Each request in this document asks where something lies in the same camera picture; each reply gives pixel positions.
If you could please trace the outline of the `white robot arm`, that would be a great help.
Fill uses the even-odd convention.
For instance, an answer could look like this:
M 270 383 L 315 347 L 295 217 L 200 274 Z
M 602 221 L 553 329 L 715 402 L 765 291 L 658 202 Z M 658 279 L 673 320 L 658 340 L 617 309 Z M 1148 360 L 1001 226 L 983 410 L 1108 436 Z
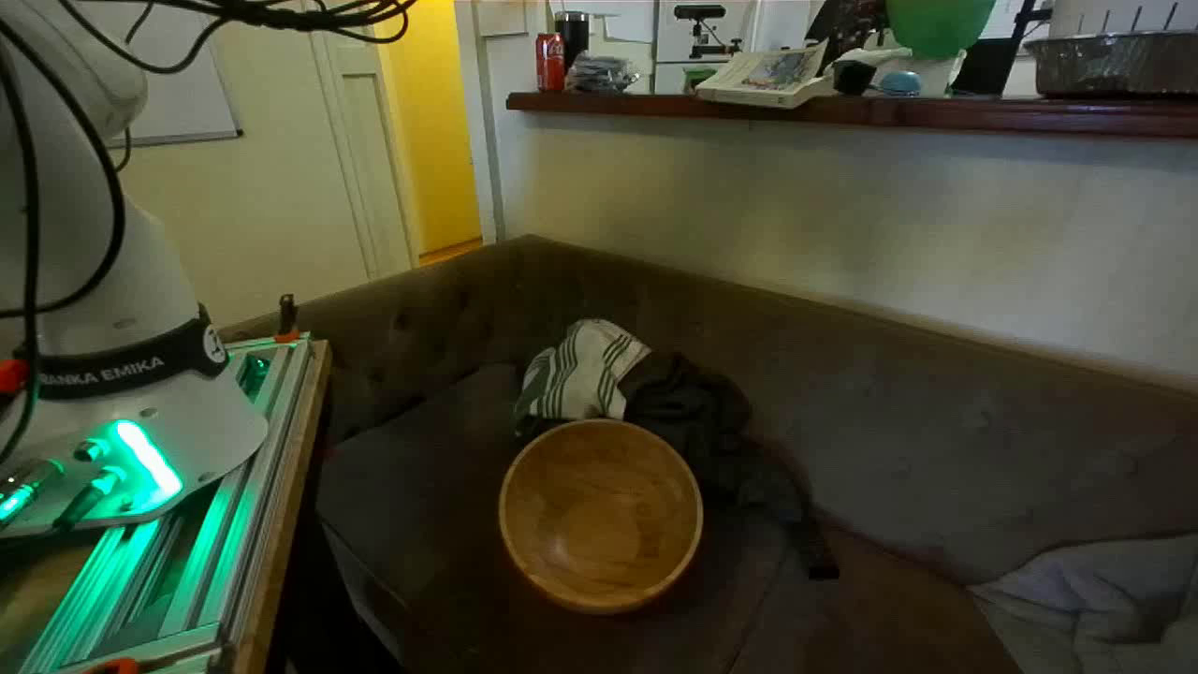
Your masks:
M 145 71 L 65 0 L 0 0 L 4 534 L 152 520 L 258 452 L 176 247 L 109 146 Z

